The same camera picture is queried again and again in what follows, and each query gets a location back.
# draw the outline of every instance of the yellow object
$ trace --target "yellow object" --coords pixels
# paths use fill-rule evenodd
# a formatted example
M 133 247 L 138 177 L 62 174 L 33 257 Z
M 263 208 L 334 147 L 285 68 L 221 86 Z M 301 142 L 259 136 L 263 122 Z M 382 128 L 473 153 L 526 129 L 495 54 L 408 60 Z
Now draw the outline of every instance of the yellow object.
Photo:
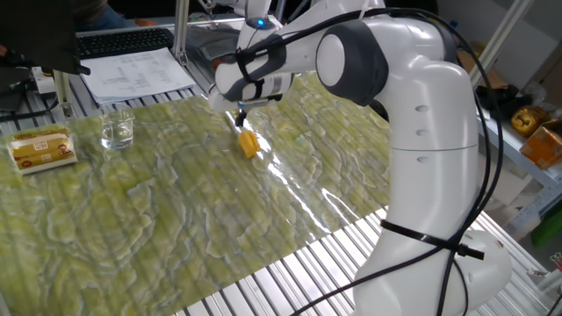
M 515 113 L 511 119 L 511 127 L 521 137 L 530 137 L 538 128 L 550 120 L 548 114 L 538 106 L 525 106 Z
M 256 136 L 250 131 L 242 132 L 238 136 L 238 142 L 248 159 L 256 157 L 257 152 L 262 150 L 260 144 L 257 143 Z

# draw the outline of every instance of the yellow block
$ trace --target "yellow block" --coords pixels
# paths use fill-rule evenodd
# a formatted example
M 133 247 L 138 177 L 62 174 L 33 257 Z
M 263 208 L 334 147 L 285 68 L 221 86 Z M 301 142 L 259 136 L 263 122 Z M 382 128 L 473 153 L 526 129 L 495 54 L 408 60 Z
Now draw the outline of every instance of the yellow block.
M 238 142 L 248 159 L 256 157 L 257 152 L 262 150 L 257 143 L 256 136 L 250 131 L 242 132 L 238 136 Z

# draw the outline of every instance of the wall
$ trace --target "wall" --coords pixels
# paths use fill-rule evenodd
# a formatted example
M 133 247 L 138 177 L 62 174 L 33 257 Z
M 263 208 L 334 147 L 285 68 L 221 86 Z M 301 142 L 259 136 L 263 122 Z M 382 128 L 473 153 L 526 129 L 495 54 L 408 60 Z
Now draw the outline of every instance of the wall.
M 439 0 L 439 11 L 445 20 L 458 22 L 458 31 L 469 42 L 483 43 L 492 38 L 507 13 L 506 8 L 493 0 Z M 495 68 L 508 83 L 522 88 L 554 51 L 559 39 L 522 20 L 503 47 Z
M 494 0 L 508 9 L 514 0 Z M 535 0 L 525 16 L 525 21 L 554 39 L 562 39 L 562 1 Z

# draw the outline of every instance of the computer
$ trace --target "computer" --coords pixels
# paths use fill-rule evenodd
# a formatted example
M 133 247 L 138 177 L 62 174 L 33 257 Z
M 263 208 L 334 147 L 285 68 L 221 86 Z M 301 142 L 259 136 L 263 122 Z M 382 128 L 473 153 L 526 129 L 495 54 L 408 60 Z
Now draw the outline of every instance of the computer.
M 26 68 L 90 73 L 80 65 L 69 0 L 2 0 L 0 45 L 10 50 L 7 57 L 0 57 L 0 111 L 18 109 L 21 87 L 26 85 L 22 71 Z

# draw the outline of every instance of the yellow package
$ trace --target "yellow package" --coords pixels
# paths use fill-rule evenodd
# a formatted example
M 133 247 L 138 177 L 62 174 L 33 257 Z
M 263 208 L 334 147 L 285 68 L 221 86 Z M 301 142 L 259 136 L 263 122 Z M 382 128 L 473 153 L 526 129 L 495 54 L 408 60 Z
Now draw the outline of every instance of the yellow package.
M 10 151 L 22 175 L 78 162 L 67 129 L 15 136 Z
M 29 169 L 38 166 L 47 165 L 51 162 L 59 162 L 65 159 L 76 158 L 76 155 L 70 150 L 54 150 L 47 153 L 36 154 L 32 156 L 27 156 L 23 158 L 16 158 L 16 164 L 18 169 Z
M 68 149 L 69 143 L 67 137 L 56 138 L 53 140 L 49 138 L 45 138 L 45 139 L 46 140 L 34 142 L 33 144 L 12 148 L 11 154 L 17 160 L 17 158 L 24 158 L 36 154 L 44 154 L 44 153 L 52 152 L 54 150 Z
M 54 134 L 63 134 L 63 135 L 66 135 L 68 137 L 70 135 L 70 131 L 66 128 L 61 128 L 61 129 L 52 130 L 52 131 L 25 133 L 25 134 L 20 134 L 20 135 L 14 136 L 14 140 L 29 140 L 29 139 L 32 139 L 32 138 L 35 138 L 35 137 L 48 136 L 48 135 L 54 135 Z

